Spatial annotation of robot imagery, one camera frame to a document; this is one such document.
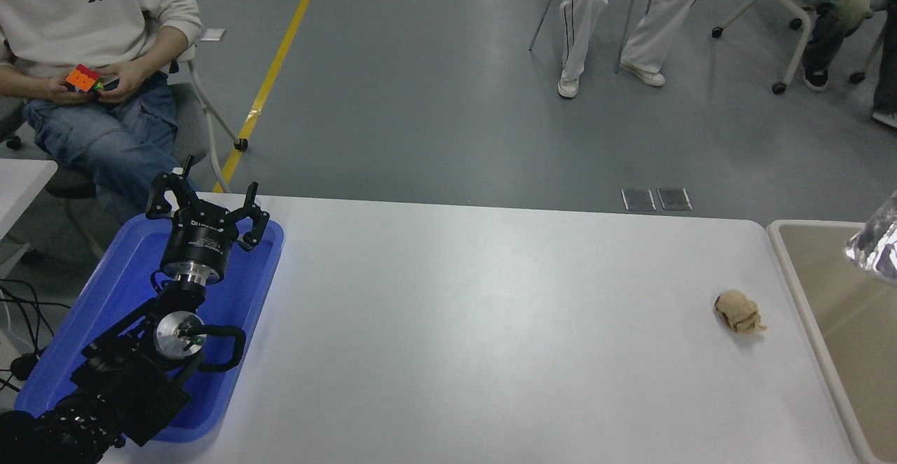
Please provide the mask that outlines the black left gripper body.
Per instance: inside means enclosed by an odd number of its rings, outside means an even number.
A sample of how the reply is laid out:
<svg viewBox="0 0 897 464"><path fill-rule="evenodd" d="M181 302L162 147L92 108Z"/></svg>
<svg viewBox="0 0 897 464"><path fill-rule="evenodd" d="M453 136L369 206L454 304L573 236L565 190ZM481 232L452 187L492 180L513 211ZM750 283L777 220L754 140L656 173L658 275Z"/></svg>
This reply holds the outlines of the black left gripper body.
<svg viewBox="0 0 897 464"><path fill-rule="evenodd" d="M193 262L215 273L225 272L238 236L236 222L226 218L228 213L218 205L188 206L174 212L160 268L173 273L177 266Z"/></svg>

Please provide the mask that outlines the person's right hand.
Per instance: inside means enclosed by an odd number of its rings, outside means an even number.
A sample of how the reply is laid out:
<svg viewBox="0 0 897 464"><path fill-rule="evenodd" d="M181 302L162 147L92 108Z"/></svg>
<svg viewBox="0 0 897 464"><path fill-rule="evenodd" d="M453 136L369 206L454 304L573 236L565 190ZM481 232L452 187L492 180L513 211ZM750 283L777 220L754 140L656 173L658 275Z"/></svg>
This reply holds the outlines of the person's right hand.
<svg viewBox="0 0 897 464"><path fill-rule="evenodd" d="M81 93L77 89L71 90L71 84L68 83L67 75L64 74L41 79L39 85L41 85L41 99L57 105L81 105L92 99L90 93Z"/></svg>

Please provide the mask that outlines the person's left hand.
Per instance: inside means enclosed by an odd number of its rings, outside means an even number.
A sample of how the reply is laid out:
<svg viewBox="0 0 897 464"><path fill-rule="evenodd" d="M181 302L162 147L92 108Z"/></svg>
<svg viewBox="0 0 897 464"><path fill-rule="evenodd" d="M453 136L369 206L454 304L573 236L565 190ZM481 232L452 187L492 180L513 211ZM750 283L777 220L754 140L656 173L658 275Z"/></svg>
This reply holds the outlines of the person's left hand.
<svg viewBox="0 0 897 464"><path fill-rule="evenodd" d="M96 68L96 72L102 76L112 76L118 81L115 88L104 88L98 93L100 103L118 105L131 99L137 94L138 88L148 77L153 74L153 69L147 69L141 62L119 62Z"/></svg>

